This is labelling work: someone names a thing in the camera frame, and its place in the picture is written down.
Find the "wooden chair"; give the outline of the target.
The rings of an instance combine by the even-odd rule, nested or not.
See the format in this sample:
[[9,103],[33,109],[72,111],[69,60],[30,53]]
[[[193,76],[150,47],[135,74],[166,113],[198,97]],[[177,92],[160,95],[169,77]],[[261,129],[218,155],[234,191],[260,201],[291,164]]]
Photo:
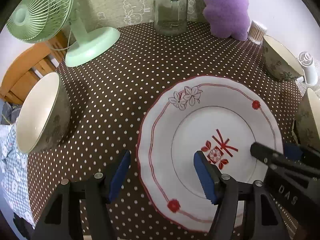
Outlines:
[[68,39],[62,31],[46,42],[36,43],[20,54],[4,74],[1,83],[1,99],[21,105],[29,92],[41,79],[36,72],[45,76],[56,71],[51,59],[60,63],[66,55]]

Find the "glass jar black lid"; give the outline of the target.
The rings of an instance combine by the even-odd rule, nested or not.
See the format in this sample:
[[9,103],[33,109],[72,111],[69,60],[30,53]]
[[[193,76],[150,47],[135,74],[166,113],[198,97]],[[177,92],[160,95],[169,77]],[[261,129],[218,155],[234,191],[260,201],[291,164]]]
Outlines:
[[165,36],[180,35],[187,30],[188,0],[153,0],[153,25]]

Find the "green desk fan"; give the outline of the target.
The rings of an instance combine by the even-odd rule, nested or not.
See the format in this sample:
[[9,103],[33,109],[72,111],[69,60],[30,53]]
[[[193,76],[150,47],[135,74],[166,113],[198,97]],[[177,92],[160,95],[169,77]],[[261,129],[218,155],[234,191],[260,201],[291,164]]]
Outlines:
[[17,39],[35,44],[48,41],[69,23],[76,41],[67,49],[65,63],[77,67],[110,49],[120,38],[120,32],[112,27],[87,32],[78,7],[78,0],[22,0],[6,26]]

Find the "floral bowl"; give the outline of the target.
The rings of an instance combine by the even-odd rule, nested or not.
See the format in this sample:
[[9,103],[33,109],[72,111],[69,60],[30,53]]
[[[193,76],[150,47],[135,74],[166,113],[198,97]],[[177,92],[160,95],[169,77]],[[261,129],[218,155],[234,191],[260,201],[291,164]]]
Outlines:
[[18,149],[29,154],[56,146],[67,132],[70,117],[71,105],[60,75],[45,75],[22,105],[16,128]]
[[317,151],[320,148],[319,111],[319,98],[311,88],[308,88],[298,105],[296,126],[300,143]]
[[291,51],[269,35],[263,36],[263,61],[268,72],[280,81],[295,81],[304,75]]

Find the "purple plush toy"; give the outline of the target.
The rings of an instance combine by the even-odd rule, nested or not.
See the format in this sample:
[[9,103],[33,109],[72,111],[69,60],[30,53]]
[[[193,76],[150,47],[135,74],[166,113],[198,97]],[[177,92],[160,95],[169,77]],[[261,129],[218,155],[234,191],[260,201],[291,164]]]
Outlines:
[[203,0],[204,18],[210,24],[210,31],[218,38],[232,37],[247,40],[250,19],[249,0]]

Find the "brown polka dot tablecloth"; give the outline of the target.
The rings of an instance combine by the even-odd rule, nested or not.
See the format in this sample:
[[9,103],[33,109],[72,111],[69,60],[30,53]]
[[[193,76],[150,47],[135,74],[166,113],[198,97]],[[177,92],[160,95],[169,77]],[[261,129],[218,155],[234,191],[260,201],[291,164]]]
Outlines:
[[263,71],[261,47],[211,35],[208,24],[189,22],[185,33],[162,36],[152,23],[120,28],[107,52],[81,67],[60,63],[57,72],[71,102],[69,131],[54,148],[28,157],[31,211],[38,221],[62,179],[85,180],[123,149],[134,151],[140,124],[158,96],[198,75],[224,76],[258,94],[274,114],[284,142],[301,101],[294,82]]

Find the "white plate red floral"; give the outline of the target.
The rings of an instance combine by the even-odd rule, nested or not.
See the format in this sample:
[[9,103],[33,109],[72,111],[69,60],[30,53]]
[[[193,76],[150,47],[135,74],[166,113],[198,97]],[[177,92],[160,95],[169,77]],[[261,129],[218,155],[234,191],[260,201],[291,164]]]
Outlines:
[[188,230],[208,232],[216,213],[193,165],[196,151],[235,180],[263,180],[267,166],[251,156],[259,142],[283,151],[266,103],[246,86],[200,76],[174,85],[148,110],[137,148],[140,178],[152,204]]

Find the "blue checked blanket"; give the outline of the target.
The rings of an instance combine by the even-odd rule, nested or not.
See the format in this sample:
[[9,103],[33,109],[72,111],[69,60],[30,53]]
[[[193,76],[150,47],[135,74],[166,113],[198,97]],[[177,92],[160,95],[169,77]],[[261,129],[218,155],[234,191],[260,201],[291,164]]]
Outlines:
[[28,155],[17,146],[20,105],[1,101],[1,190],[11,210],[35,226],[28,192]]

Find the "white standing fan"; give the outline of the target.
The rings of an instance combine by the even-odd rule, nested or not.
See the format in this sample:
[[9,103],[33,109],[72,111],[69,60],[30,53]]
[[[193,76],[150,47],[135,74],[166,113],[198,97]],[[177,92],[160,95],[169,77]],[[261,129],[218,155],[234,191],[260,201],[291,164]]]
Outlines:
[[297,58],[303,68],[304,81],[308,86],[315,86],[318,83],[319,73],[315,66],[315,60],[310,53],[302,51]]

